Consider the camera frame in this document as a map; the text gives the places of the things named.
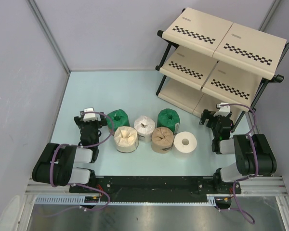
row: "brown wrapped toilet paper roll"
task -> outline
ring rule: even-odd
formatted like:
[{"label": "brown wrapped toilet paper roll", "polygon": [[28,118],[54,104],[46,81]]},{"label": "brown wrapped toilet paper roll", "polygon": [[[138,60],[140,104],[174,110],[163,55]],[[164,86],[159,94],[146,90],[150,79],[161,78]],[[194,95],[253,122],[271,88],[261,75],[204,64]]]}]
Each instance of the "brown wrapped toilet paper roll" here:
[{"label": "brown wrapped toilet paper roll", "polygon": [[173,143],[173,132],[169,128],[156,128],[152,134],[152,150],[156,153],[167,153]]}]

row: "shelf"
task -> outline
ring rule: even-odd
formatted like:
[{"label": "shelf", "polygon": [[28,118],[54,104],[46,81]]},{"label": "shelf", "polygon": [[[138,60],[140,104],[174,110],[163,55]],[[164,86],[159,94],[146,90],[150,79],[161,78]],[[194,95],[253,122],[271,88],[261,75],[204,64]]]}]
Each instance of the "shelf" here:
[{"label": "shelf", "polygon": [[[216,105],[222,102],[173,79],[165,84],[158,97],[199,118],[204,109],[217,111]],[[234,106],[230,108],[232,111],[231,119],[236,121],[241,110]]]},{"label": "shelf", "polygon": [[286,40],[233,23],[213,57],[272,79]]},{"label": "shelf", "polygon": [[162,38],[212,57],[232,22],[186,8]]},{"label": "shelf", "polygon": [[261,79],[261,76],[219,61],[202,92],[222,102],[250,106]]},{"label": "shelf", "polygon": [[178,47],[159,72],[200,90],[217,60],[186,47]]},{"label": "shelf", "polygon": [[202,96],[202,92],[174,79],[170,79],[158,95],[159,98],[191,114]]},{"label": "shelf", "polygon": [[191,8],[186,8],[161,36],[269,80],[287,42]]},{"label": "shelf", "polygon": [[[203,110],[208,109],[209,111],[218,111],[216,109],[216,105],[221,103],[222,101],[209,96],[207,94],[203,94],[203,96],[201,97],[199,103],[197,104],[196,108],[193,111],[193,115],[197,116],[197,117],[201,117],[201,114],[203,112]],[[240,115],[240,113],[242,112],[240,109],[234,107],[234,106],[230,106],[230,109],[232,111],[232,115],[231,115],[231,119],[233,120],[233,122],[236,122],[236,119],[238,118],[238,116]]]}]

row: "light blue floor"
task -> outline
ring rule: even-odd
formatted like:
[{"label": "light blue floor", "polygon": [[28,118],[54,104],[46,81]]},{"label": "light blue floor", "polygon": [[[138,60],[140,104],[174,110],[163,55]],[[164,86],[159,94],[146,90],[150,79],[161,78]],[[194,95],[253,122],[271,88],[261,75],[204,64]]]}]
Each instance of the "light blue floor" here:
[{"label": "light blue floor", "polygon": [[[211,129],[199,125],[199,118],[158,98],[155,92],[162,75],[157,71],[103,71],[72,72],[68,81],[52,142],[78,144],[80,132],[74,117],[84,108],[106,114],[123,109],[133,126],[137,117],[144,115],[157,121],[164,108],[177,111],[181,123],[178,132],[189,131],[197,139],[197,148],[187,160],[177,159],[170,151],[158,154],[150,143],[140,141],[135,152],[124,154],[116,150],[113,137],[99,146],[100,153],[91,168],[97,176],[208,176],[219,167],[235,162],[234,155],[217,155],[211,151]],[[244,117],[235,134],[244,134],[249,127]],[[107,137],[108,129],[101,129],[100,140]]]}]

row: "white wall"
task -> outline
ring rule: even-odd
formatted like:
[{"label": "white wall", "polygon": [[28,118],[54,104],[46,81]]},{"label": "white wall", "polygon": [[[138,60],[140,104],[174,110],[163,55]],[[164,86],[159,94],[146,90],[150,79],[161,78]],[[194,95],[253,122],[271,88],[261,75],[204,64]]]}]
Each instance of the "white wall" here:
[{"label": "white wall", "polygon": [[[289,42],[289,0],[282,2],[266,32]],[[268,85],[256,114],[277,159],[277,173],[283,176],[289,193],[289,51],[276,73],[284,75],[285,80]]]},{"label": "white wall", "polygon": [[185,7],[258,29],[273,0],[37,0],[72,70],[154,69]]},{"label": "white wall", "polygon": [[0,214],[26,189],[66,80],[26,1],[0,1]]}]

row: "white wrapped toilet paper roll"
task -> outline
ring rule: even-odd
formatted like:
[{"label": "white wrapped toilet paper roll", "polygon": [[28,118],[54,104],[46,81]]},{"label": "white wrapped toilet paper roll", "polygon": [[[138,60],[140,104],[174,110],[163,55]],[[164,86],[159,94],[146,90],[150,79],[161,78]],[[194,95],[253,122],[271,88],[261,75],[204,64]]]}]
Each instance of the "white wrapped toilet paper roll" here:
[{"label": "white wrapped toilet paper roll", "polygon": [[137,131],[127,126],[118,127],[114,135],[114,140],[117,150],[122,153],[135,151],[139,143]]},{"label": "white wrapped toilet paper roll", "polygon": [[197,147],[195,136],[188,132],[180,132],[174,137],[173,154],[181,159],[189,157]]},{"label": "white wrapped toilet paper roll", "polygon": [[151,142],[152,133],[155,129],[155,122],[144,115],[135,120],[134,128],[138,133],[138,139],[144,142]]}]

